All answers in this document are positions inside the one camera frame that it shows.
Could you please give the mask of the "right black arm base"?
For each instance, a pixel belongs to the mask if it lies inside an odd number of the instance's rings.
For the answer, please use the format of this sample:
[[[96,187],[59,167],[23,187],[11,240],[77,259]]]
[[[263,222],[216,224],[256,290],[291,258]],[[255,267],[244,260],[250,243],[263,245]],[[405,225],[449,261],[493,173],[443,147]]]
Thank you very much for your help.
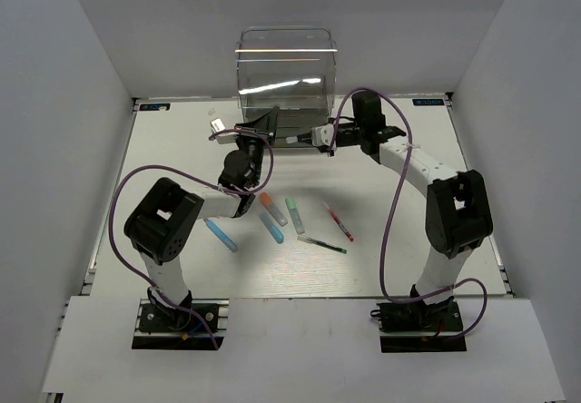
[[[464,324],[454,298],[438,304],[378,303],[370,318],[379,324],[382,353],[466,352]]]

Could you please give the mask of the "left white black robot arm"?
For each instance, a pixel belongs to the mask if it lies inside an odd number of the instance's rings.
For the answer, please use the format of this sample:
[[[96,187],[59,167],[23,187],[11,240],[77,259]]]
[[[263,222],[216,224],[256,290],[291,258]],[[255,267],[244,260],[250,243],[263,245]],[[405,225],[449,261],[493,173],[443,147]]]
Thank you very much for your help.
[[[192,318],[192,294],[183,279],[180,255],[195,222],[240,218],[252,206],[256,192],[266,184],[261,181],[262,163],[264,153],[273,157],[280,112],[274,106],[251,122],[212,132],[210,140],[236,144],[224,158],[218,182],[198,181],[202,190],[187,192],[162,177],[125,222],[123,233],[147,269],[148,297],[171,329],[183,329]]]

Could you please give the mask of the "red gel pen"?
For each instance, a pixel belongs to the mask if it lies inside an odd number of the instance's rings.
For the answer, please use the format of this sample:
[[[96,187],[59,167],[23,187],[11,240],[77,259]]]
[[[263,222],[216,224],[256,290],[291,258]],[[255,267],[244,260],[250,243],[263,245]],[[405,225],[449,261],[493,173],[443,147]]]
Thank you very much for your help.
[[[349,239],[350,242],[354,242],[355,239],[354,239],[353,235],[349,232],[349,230],[343,224],[343,222],[341,221],[341,219],[339,218],[337,213],[326,202],[324,202],[323,204],[324,204],[328,214],[334,220],[334,222],[338,225],[338,227],[340,228],[342,233]]]

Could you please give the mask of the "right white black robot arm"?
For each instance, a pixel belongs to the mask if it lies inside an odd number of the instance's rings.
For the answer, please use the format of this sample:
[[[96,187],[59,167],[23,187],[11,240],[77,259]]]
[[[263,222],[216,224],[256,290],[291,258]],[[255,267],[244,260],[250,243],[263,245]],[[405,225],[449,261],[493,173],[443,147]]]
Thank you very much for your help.
[[[333,121],[330,148],[340,147],[339,120],[347,101],[351,101],[359,128],[357,145],[380,166],[399,174],[380,246],[381,293],[391,303],[412,303],[411,321],[421,329],[431,329],[443,317],[439,303],[448,300],[454,289],[479,283],[474,278],[460,280],[458,276],[468,257],[493,231],[484,178],[475,170],[451,168],[421,149],[401,109],[387,96],[363,87],[352,90],[341,101]],[[388,293],[385,263],[391,225],[406,183],[425,198],[425,232],[430,249],[409,296],[398,299]]]

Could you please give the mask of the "blue gel pen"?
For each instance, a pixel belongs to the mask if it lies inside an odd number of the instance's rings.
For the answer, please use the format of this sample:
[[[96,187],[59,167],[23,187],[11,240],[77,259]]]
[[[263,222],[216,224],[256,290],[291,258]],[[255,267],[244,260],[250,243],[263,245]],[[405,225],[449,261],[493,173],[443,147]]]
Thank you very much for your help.
[[[297,136],[287,137],[286,143],[287,144],[305,143],[308,145],[312,145],[312,139],[309,136],[297,135]]]

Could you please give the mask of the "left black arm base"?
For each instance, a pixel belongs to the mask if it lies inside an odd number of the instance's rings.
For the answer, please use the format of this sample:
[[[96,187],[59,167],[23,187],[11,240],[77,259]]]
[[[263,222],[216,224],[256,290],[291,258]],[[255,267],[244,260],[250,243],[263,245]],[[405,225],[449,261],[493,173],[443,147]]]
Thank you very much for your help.
[[[226,336],[229,301],[193,300],[190,312],[159,304],[151,295],[141,299],[133,332],[133,350],[213,351]]]

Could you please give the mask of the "clear acrylic drawer organizer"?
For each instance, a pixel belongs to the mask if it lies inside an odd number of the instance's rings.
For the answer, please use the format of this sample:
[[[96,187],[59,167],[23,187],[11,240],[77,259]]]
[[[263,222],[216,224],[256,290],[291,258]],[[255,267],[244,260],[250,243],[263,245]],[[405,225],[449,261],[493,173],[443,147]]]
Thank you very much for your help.
[[[236,46],[243,120],[280,108],[277,147],[328,122],[335,101],[336,53],[331,31],[315,26],[254,26]]]

